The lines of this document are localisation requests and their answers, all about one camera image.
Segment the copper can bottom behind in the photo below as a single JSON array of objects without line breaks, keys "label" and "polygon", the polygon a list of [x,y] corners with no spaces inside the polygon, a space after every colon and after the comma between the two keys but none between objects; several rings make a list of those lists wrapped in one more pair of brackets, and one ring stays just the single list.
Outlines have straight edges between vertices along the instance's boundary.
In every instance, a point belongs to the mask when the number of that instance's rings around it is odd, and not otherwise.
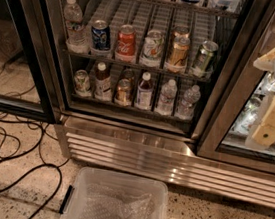
[{"label": "copper can bottom behind", "polygon": [[121,72],[121,79],[126,79],[129,80],[131,82],[131,85],[135,85],[135,74],[134,71],[131,68],[128,69],[124,69]]}]

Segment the copper can bottom front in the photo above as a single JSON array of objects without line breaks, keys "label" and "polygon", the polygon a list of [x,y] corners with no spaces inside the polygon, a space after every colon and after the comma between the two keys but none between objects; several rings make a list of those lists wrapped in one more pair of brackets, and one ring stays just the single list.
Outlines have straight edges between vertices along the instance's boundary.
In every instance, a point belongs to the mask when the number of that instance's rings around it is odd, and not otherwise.
[{"label": "copper can bottom front", "polygon": [[120,79],[117,85],[117,93],[115,94],[116,104],[129,106],[132,94],[132,84],[128,79]]}]

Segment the orange soda can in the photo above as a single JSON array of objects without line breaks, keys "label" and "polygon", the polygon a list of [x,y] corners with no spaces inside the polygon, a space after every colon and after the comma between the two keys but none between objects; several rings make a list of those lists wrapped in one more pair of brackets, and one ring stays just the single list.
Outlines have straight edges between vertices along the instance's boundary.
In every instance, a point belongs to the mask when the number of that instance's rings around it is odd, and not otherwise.
[{"label": "orange soda can", "polygon": [[187,26],[177,25],[172,29],[171,41],[173,42],[176,37],[189,37],[190,32]]},{"label": "orange soda can", "polygon": [[181,73],[186,67],[190,40],[188,37],[177,36],[172,43],[168,58],[166,59],[166,69],[171,72]]}]

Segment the clear plastic bin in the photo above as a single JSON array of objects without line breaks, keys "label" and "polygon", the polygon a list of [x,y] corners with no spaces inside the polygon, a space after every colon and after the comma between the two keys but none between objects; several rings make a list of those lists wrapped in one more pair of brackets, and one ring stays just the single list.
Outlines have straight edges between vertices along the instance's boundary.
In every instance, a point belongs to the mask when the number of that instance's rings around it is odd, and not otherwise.
[{"label": "clear plastic bin", "polygon": [[132,195],[151,194],[153,210],[149,219],[166,219],[168,187],[163,182],[88,167],[82,168],[77,174],[60,219],[79,219],[86,204],[90,184],[108,186]]}]

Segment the brown tea bottle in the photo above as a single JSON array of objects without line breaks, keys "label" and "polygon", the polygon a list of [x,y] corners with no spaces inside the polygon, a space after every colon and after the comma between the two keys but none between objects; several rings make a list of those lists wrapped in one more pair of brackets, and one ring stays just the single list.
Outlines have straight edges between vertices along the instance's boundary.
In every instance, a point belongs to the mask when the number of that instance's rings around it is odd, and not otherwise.
[{"label": "brown tea bottle", "polygon": [[95,97],[100,101],[110,102],[112,100],[111,76],[105,63],[98,63],[95,75]]}]

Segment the blue pepsi can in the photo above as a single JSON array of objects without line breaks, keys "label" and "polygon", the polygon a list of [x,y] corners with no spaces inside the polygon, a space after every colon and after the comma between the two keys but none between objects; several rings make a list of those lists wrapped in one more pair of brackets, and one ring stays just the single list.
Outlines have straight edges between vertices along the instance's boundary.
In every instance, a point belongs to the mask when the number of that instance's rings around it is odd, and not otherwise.
[{"label": "blue pepsi can", "polygon": [[111,47],[110,27],[105,20],[96,20],[92,25],[92,41],[95,50],[109,51]]}]

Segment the clear water bottle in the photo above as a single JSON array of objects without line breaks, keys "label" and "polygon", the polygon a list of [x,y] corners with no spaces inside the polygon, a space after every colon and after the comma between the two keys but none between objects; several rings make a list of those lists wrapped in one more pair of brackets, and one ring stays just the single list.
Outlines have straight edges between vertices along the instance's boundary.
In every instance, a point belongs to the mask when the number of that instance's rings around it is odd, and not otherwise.
[{"label": "clear water bottle", "polygon": [[185,91],[178,104],[178,109],[175,113],[176,117],[183,120],[193,119],[194,108],[198,100],[201,98],[200,91],[198,85],[194,85]]},{"label": "clear water bottle", "polygon": [[160,115],[171,115],[177,89],[176,81],[174,79],[170,79],[162,86],[156,106],[157,113]]}]

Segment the bubble wrap sheet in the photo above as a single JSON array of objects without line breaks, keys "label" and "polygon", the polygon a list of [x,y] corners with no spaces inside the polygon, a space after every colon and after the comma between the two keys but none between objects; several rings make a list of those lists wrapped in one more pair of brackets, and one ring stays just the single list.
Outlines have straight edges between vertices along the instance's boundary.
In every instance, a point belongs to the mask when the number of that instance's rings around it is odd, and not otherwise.
[{"label": "bubble wrap sheet", "polygon": [[132,195],[108,186],[90,184],[79,219],[149,219],[151,194]]}]

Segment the red cola can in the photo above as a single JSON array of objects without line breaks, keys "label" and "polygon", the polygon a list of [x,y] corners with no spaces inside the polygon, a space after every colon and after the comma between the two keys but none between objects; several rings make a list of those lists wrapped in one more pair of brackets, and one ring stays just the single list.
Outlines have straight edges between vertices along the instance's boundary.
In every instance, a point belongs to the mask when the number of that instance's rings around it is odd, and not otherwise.
[{"label": "red cola can", "polygon": [[136,31],[132,25],[122,25],[118,32],[115,58],[125,62],[131,62],[135,56]]}]

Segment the open glass fridge door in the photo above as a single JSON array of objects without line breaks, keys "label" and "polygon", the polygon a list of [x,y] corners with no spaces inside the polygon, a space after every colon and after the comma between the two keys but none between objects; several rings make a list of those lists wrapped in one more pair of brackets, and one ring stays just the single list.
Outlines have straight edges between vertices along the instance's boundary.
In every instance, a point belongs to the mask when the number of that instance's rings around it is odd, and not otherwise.
[{"label": "open glass fridge door", "polygon": [[59,119],[53,49],[42,0],[0,0],[0,112]]}]

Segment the orange soda can front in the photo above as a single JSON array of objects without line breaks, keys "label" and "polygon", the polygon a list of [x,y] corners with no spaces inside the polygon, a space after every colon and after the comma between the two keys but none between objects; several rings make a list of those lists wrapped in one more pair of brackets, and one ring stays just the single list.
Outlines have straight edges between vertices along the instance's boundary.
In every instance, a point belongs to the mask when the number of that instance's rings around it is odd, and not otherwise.
[{"label": "orange soda can front", "polygon": [[181,73],[186,67],[190,40],[188,37],[177,36],[172,43],[168,58],[166,59],[166,69],[171,72]]}]

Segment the white can bottom shelf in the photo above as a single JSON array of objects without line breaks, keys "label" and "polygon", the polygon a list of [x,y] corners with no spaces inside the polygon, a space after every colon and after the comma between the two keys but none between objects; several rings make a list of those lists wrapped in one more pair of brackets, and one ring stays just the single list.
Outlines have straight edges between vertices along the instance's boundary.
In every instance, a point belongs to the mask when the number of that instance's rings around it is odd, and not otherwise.
[{"label": "white can bottom shelf", "polygon": [[74,75],[74,86],[77,95],[82,97],[91,96],[90,79],[86,70],[77,70]]}]

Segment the white green soda can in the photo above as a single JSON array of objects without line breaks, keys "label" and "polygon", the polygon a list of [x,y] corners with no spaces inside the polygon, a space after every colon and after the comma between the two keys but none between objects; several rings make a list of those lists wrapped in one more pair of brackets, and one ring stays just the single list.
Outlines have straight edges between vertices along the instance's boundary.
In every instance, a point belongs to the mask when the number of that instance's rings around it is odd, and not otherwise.
[{"label": "white green soda can", "polygon": [[163,33],[158,30],[150,30],[145,37],[140,63],[148,67],[160,65],[163,50]]}]

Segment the purple label juice bottle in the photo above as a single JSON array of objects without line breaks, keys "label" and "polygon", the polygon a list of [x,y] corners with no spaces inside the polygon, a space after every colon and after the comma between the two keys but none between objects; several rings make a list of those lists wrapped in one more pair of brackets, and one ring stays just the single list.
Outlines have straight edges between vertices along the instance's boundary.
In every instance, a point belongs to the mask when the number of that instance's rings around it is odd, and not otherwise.
[{"label": "purple label juice bottle", "polygon": [[151,74],[144,72],[142,78],[138,81],[135,106],[138,109],[149,110],[151,108],[151,98],[153,95],[153,82]]}]

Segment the closed right fridge door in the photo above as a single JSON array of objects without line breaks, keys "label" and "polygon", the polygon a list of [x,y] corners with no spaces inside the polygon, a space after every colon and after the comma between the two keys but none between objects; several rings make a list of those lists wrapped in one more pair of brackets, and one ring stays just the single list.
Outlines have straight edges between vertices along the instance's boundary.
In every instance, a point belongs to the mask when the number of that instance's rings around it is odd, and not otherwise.
[{"label": "closed right fridge door", "polygon": [[253,61],[268,49],[275,47],[275,0],[266,2],[264,14],[256,14],[253,17],[257,25],[253,39],[248,43],[242,61],[234,65],[229,85],[218,102],[209,126],[205,129],[197,155],[275,174],[275,153],[265,154],[246,149],[243,137],[228,135],[232,124],[246,106],[246,101],[251,98],[263,78],[263,73],[252,65]]}]

